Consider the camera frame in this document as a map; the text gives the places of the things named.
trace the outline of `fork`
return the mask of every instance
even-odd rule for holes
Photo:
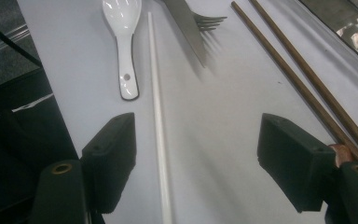
[[[193,17],[200,31],[215,30],[216,26],[220,25],[220,22],[222,22],[224,19],[227,18],[227,17],[206,17],[206,16],[201,16],[200,14],[197,14],[195,12],[193,12]]]

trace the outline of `white table surface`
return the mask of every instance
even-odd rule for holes
[[[117,209],[104,216],[106,223],[162,223],[148,11],[155,24],[174,223],[324,223],[324,212],[298,214],[259,166],[262,113],[290,119],[327,145],[334,141],[229,0],[187,0],[199,14],[228,16],[202,35],[205,68],[161,1],[143,0],[133,40],[141,94],[134,102],[119,95],[117,46],[101,0],[18,2],[80,156],[108,120],[135,113],[137,164]],[[296,0],[259,2],[358,124],[357,56]],[[251,4],[237,3],[298,72]]]

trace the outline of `white stick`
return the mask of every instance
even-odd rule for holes
[[[172,224],[172,207],[169,189],[168,178],[168,160],[165,151],[164,132],[162,128],[162,114],[161,114],[161,100],[159,97],[159,81],[158,81],[158,67],[157,67],[157,54],[156,43],[154,37],[154,27],[151,12],[147,14],[149,25],[149,44],[150,44],[150,61],[151,73],[153,83],[153,101],[155,112],[156,124],[156,142],[157,142],[157,155],[158,155],[158,174],[159,186],[161,196],[161,209],[162,209],[162,223]]]

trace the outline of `spoon handle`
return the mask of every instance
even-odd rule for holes
[[[117,35],[116,38],[121,97],[124,100],[134,100],[139,92],[132,63],[132,35]]]

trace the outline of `white spoon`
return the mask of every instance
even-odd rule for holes
[[[103,13],[115,33],[121,97],[139,96],[132,63],[132,36],[141,15],[142,0],[103,0]]]

